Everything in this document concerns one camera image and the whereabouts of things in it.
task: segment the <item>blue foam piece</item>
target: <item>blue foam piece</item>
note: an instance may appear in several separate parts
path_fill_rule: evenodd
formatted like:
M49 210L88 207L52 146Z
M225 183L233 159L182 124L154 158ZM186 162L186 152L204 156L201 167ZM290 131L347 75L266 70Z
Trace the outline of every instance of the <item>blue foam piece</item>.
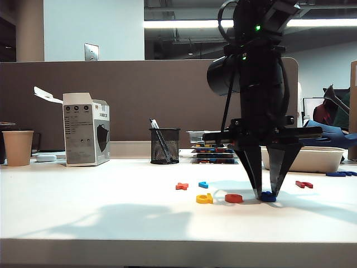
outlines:
M199 183L199 187L202 187L202 188L208 188L208 183L206 183L205 181L202 181Z
M347 176L352 176L352 173L350 171L339 171L339 172L344 173Z
M342 172L327 172L326 176L329 176L329 177L346 177L346 174L342 173Z
M275 202L277 197L275 197L271 192L262 192L263 202Z

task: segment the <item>tan paper cup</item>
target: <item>tan paper cup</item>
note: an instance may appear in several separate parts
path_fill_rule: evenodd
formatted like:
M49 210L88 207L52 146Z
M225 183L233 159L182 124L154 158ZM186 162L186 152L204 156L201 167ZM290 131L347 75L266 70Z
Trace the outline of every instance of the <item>tan paper cup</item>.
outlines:
M30 164L32 130L2 131L8 166L27 166Z

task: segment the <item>red foam piece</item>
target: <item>red foam piece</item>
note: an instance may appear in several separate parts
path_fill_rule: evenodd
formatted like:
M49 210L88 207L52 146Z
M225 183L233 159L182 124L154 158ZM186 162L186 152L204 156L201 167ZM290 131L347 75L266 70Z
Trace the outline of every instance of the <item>red foam piece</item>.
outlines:
M306 186L306 187L309 187L309 188L313 188L313 184L312 183L307 183L307 182L303 182L304 183L304 185Z
M176 190L187 190L188 187L189 187L188 183L178 183L176 185Z
M243 197L239 194L226 194L224 200L228 203L241 203L243 202Z
M305 183L302 183L301 181L296 181L295 184L299 186L300 188L305 188Z

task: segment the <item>black mesh pen holder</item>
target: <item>black mesh pen holder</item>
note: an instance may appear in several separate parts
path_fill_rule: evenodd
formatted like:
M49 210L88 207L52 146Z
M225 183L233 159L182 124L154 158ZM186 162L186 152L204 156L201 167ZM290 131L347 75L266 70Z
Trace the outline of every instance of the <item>black mesh pen holder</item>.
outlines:
M179 128L150 128L151 163L176 164L179 161Z

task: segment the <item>black cable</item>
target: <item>black cable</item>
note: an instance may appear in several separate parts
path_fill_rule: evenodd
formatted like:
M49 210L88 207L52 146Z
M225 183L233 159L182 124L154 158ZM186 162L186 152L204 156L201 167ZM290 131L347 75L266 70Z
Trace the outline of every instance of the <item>black cable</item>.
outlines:
M224 31L223 27L222 27L222 16L223 16L223 11L225 9L225 7L231 3L235 3L238 4L237 0L229 0L226 1L222 4L222 6L219 8L218 10L218 15L217 15L217 21L218 21L218 30L221 33L222 37L230 44L233 44L235 42L235 40L229 38L229 36L227 35L227 33Z
M224 127L225 127L225 122L227 119L227 115L228 115L228 108L229 108L229 103L230 103L230 96L232 95L232 91L233 91L233 83L234 83L234 77L235 77L235 68L236 68L236 64L234 64L234 69L232 71L232 75L229 79L229 90L228 90L228 95L227 95L227 99L225 101L225 107L224 107L224 113L223 113L223 119L222 119L222 125L221 125L221 132L224 131Z

